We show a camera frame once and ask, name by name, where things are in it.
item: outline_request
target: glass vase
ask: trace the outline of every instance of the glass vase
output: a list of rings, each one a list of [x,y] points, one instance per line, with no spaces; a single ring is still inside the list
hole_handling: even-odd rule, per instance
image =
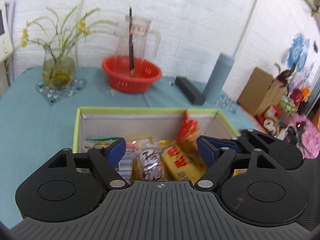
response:
[[[63,89],[70,85],[76,76],[76,62],[73,51],[45,48],[42,78],[47,86]]]

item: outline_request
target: crosshair marking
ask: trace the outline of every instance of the crosshair marking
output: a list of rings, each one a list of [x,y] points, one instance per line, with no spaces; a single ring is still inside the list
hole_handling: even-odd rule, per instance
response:
[[[163,187],[165,187],[165,186],[166,186],[166,185],[163,184],[163,183],[160,183],[160,184],[157,185],[157,187],[159,187],[159,188],[163,188]]]

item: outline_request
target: pitcher handle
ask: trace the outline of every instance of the pitcher handle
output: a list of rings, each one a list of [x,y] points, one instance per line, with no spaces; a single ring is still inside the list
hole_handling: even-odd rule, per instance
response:
[[[153,57],[156,57],[157,52],[158,52],[158,48],[159,48],[159,44],[160,44],[160,41],[161,41],[161,35],[160,35],[160,32],[152,30],[151,28],[148,29],[148,33],[153,34],[155,36],[155,38],[156,38],[155,47],[154,47],[154,50],[153,50]]]

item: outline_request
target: screen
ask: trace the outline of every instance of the screen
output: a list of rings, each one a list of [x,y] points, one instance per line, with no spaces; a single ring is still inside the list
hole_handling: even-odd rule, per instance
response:
[[[0,10],[0,36],[4,34],[3,20],[2,20],[2,10]]]

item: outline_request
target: yellow flower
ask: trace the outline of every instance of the yellow flower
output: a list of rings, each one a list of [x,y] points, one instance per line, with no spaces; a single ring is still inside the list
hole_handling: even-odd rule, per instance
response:
[[[26,28],[22,29],[21,39],[25,40],[29,37],[28,30]]]
[[[90,35],[91,33],[92,33],[92,31],[90,31],[90,30],[85,30],[85,31],[83,32],[83,34],[84,34],[85,37],[88,36],[88,35]]]
[[[26,40],[23,40],[23,39],[21,39],[21,47],[25,47],[26,45],[27,45],[27,41]]]
[[[83,27],[79,27],[77,31],[78,33],[83,33]]]
[[[86,23],[84,21],[78,21],[78,25],[82,28],[86,27]]]
[[[28,33],[22,33],[21,38],[22,38],[23,40],[27,39],[28,37],[29,37],[29,34],[28,34]]]

